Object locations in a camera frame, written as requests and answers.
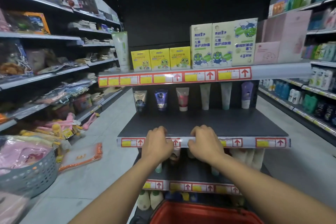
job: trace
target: forearm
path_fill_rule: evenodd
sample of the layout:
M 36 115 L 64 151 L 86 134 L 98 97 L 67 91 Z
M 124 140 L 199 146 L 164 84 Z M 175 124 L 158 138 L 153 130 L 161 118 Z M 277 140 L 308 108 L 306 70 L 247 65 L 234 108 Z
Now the forearm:
M 140 159 L 69 224 L 126 223 L 147 177 L 156 166 L 156 162 L 151 159 Z
M 219 156 L 211 165 L 235 184 L 268 223 L 335 223 L 333 209 L 230 156 Z

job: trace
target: floor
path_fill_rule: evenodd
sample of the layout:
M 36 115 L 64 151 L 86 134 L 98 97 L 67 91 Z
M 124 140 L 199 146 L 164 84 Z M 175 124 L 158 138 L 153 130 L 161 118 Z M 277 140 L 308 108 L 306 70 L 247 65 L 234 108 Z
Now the floor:
M 257 109 L 292 138 L 288 150 L 267 150 L 264 163 L 271 175 L 336 209 L 336 148 L 258 97 Z M 103 143 L 103 158 L 61 173 L 31 203 L 21 224 L 66 224 L 133 164 L 136 148 L 117 148 L 116 137 L 135 113 L 132 90 L 114 102 L 90 125 L 73 147 Z

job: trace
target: box with cartoon frog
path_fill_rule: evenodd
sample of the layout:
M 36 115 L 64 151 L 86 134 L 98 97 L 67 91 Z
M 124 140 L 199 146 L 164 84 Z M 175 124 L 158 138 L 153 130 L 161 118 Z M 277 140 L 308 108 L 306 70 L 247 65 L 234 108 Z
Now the box with cartoon frog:
M 151 57 L 149 50 L 131 52 L 133 69 L 139 71 L 151 71 Z
M 190 47 L 169 48 L 171 70 L 190 69 Z
M 232 66 L 234 21 L 212 24 L 212 67 Z
M 252 65 L 258 18 L 234 21 L 233 66 Z
M 199 69 L 211 66 L 212 59 L 212 23 L 192 25 L 190 27 L 191 68 Z
M 169 48 L 149 50 L 152 71 L 170 70 Z

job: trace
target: yellow tag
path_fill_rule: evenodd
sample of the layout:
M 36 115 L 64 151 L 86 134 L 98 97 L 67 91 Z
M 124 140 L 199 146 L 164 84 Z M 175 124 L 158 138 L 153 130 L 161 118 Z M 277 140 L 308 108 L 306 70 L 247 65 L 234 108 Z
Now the yellow tag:
M 130 85 L 130 84 L 131 84 L 131 78 L 120 77 L 120 85 Z
M 151 183 L 150 182 L 145 182 L 145 185 L 143 186 L 144 189 L 150 189 L 151 188 Z
M 269 147 L 268 141 L 257 141 L 257 147 Z
M 99 86 L 107 86 L 107 78 L 99 78 Z
M 231 72 L 218 73 L 219 80 L 229 80 L 231 79 Z
M 175 190 L 175 191 L 181 190 L 180 184 L 178 183 L 170 183 L 169 187 L 170 187 L 170 190 Z
M 166 82 L 166 76 L 154 76 L 154 83 L 165 83 Z
M 63 130 L 63 135 L 64 135 L 65 138 L 69 138 L 69 137 L 72 137 L 74 134 L 72 133 L 72 131 L 69 128 L 67 128 L 67 129 Z
M 108 85 L 109 86 L 119 85 L 119 78 L 118 77 L 110 77 L 108 79 Z
M 192 185 L 192 191 L 200 191 L 202 192 L 202 187 L 200 185 Z
M 185 74 L 184 79 L 186 82 L 195 82 L 197 81 L 197 74 Z
M 125 140 L 121 141 L 121 147 L 129 147 L 129 146 L 131 146 L 131 141 L 125 141 Z
M 226 190 L 225 186 L 216 185 L 216 193 L 218 193 L 218 194 L 227 194 L 228 191 Z
M 152 83 L 152 77 L 151 76 L 140 77 L 140 83 L 141 84 L 151 84 Z
M 189 201 L 189 193 L 188 192 L 180 192 L 182 197 L 183 197 L 183 201 Z

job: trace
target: red arrow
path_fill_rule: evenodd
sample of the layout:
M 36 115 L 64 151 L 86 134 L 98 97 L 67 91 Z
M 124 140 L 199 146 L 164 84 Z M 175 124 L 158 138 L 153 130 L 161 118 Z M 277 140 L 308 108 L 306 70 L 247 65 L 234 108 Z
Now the red arrow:
M 211 80 L 211 76 L 213 76 L 213 73 L 209 72 L 208 76 L 209 76 L 209 79 Z
M 244 74 L 244 77 L 246 77 L 246 74 L 248 73 L 249 71 L 247 71 L 246 69 L 244 69 L 241 73 Z

